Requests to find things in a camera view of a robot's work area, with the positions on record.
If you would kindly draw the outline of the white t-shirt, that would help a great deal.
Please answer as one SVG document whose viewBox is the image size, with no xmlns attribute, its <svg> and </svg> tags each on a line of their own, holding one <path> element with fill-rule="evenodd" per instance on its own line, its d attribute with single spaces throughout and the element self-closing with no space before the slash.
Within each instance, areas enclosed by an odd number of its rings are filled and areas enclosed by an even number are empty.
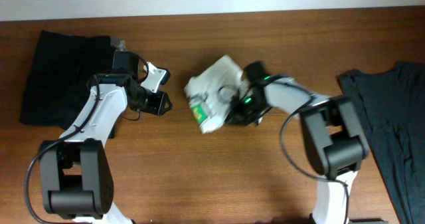
<svg viewBox="0 0 425 224">
<path fill-rule="evenodd" d="M 202 133 L 214 132 L 225 125 L 234 98 L 248 93 L 243 71 L 228 55 L 218 59 L 200 75 L 190 78 L 184 91 Z"/>
</svg>

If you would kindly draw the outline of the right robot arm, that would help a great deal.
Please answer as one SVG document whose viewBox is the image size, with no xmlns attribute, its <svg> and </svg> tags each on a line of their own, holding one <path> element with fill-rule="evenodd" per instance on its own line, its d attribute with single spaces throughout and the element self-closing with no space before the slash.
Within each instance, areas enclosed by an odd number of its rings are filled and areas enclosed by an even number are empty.
<svg viewBox="0 0 425 224">
<path fill-rule="evenodd" d="M 346 96 L 316 93 L 286 74 L 272 75 L 262 62 L 244 68 L 248 91 L 234 98 L 226 124 L 259 124 L 271 109 L 289 116 L 280 129 L 280 147 L 289 163 L 317 182 L 315 207 L 310 223 L 349 223 L 350 191 L 363 160 L 369 154 L 365 133 L 355 107 Z M 291 159 L 284 143 L 289 122 L 298 118 L 307 160 L 307 173 Z"/>
</svg>

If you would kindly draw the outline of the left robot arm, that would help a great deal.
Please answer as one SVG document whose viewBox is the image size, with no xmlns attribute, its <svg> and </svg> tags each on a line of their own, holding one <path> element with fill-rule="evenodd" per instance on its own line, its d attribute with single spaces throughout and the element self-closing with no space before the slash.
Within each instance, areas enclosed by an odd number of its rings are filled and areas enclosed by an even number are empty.
<svg viewBox="0 0 425 224">
<path fill-rule="evenodd" d="M 133 223 L 114 203 L 106 142 L 126 109 L 156 116 L 172 109 L 159 89 L 170 76 L 135 53 L 117 51 L 112 69 L 89 79 L 90 94 L 75 121 L 59 139 L 44 141 L 35 158 L 47 213 L 75 223 Z"/>
</svg>

